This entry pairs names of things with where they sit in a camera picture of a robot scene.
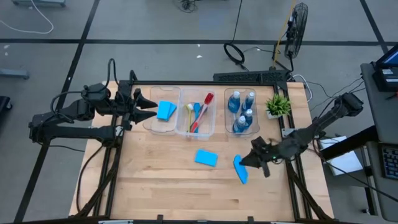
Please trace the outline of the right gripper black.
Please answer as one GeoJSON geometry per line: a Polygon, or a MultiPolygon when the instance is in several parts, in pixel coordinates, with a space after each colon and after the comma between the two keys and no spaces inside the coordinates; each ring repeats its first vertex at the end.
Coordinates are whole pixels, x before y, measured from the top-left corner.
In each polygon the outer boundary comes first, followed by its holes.
{"type": "Polygon", "coordinates": [[[252,150],[247,156],[241,159],[240,165],[249,165],[255,168],[263,168],[264,161],[273,161],[280,158],[278,145],[266,143],[262,137],[252,140],[252,150]]]}

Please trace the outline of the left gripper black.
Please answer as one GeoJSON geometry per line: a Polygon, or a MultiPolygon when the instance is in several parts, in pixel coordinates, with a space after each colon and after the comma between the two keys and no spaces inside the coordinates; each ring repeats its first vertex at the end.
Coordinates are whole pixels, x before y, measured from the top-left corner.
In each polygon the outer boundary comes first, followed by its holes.
{"type": "MultiPolygon", "coordinates": [[[[118,106],[118,115],[122,116],[121,126],[127,131],[130,131],[132,129],[132,121],[134,121],[135,123],[140,123],[141,121],[157,115],[157,113],[154,111],[136,111],[132,113],[132,98],[130,88],[118,90],[116,92],[114,100],[118,106]]],[[[158,107],[157,103],[143,97],[140,88],[136,88],[134,90],[134,101],[136,103],[136,106],[140,107],[141,109],[158,107]]]]}

